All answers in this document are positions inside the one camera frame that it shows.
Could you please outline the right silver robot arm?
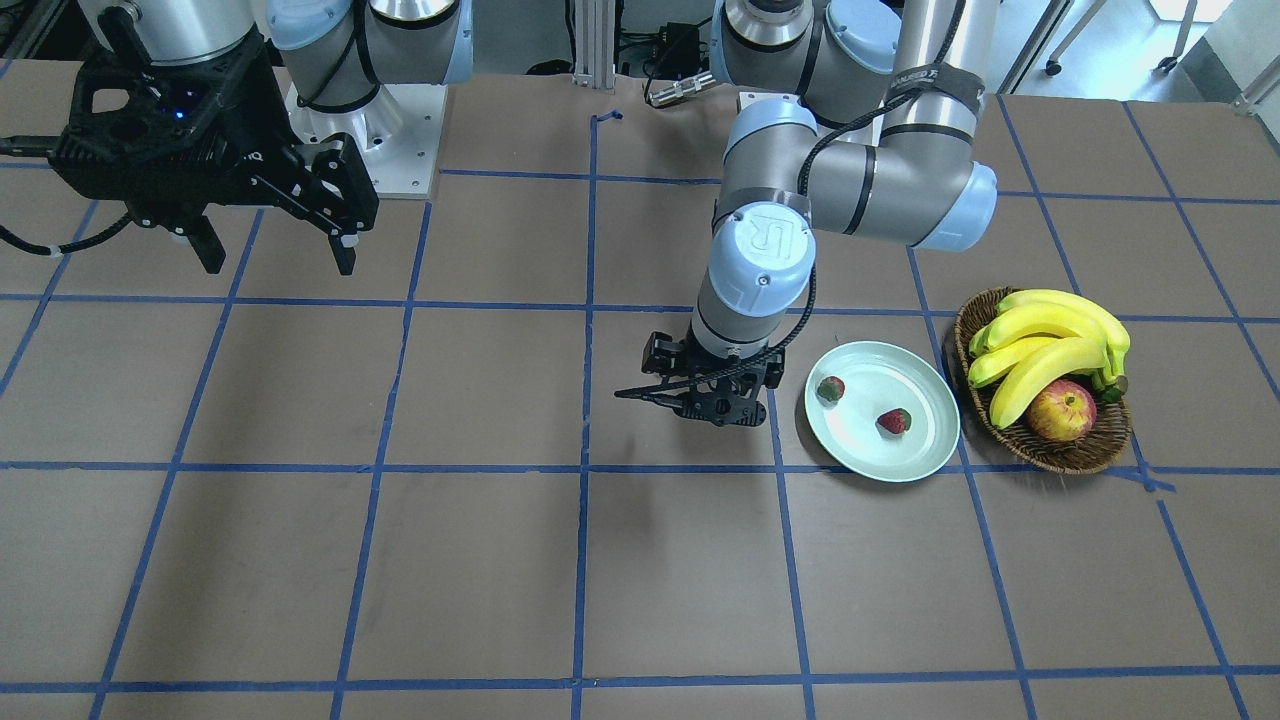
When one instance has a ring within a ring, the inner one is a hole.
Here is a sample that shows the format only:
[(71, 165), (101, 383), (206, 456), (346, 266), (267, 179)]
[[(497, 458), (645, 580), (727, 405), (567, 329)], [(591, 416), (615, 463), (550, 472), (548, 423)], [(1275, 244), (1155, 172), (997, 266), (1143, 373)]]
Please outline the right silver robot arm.
[(206, 208), (279, 208), (325, 234), (349, 275), (375, 225), (370, 164), (408, 128), (396, 85), (472, 73), (467, 1), (83, 1), (99, 50), (56, 138), (6, 141), (124, 222), (227, 254)]

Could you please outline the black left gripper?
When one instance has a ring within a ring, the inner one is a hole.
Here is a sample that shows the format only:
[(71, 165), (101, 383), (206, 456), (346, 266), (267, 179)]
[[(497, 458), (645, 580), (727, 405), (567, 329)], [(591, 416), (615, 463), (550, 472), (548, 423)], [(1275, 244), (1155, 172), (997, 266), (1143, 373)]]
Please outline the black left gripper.
[(684, 419), (717, 427), (759, 427), (767, 419), (760, 392), (780, 386), (785, 347), (765, 348), (746, 360), (718, 357), (701, 347), (692, 333), (675, 340), (653, 332), (643, 350), (641, 370), (660, 377), (662, 383), (617, 389), (614, 397), (668, 407)]

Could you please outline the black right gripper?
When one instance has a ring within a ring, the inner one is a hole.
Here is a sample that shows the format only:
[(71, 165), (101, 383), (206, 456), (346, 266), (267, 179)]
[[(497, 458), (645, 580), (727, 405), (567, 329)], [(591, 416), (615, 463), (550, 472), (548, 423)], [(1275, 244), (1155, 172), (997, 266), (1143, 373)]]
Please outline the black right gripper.
[(340, 275), (353, 274), (358, 234), (374, 227), (379, 209), (355, 136), (300, 143), (289, 129), (255, 29), (214, 58), (173, 67), (159, 65), (138, 32), (109, 31), (108, 47), (76, 77), (67, 126), (47, 159), (83, 196), (180, 227), (210, 275), (227, 260), (201, 215), (210, 204), (274, 206), (311, 223)]

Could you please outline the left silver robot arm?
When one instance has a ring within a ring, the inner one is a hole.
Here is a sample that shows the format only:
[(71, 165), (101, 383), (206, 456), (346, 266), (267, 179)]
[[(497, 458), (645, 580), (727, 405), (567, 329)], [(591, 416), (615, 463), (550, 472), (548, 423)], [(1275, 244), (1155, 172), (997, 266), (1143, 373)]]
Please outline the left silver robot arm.
[(684, 338), (643, 352), (655, 386), (620, 389), (681, 418), (758, 427), (785, 373), (787, 310), (817, 300), (817, 232), (960, 252), (986, 232), (995, 172), (975, 161), (996, 1), (719, 1), (710, 72), (764, 92), (730, 129), (710, 256)]

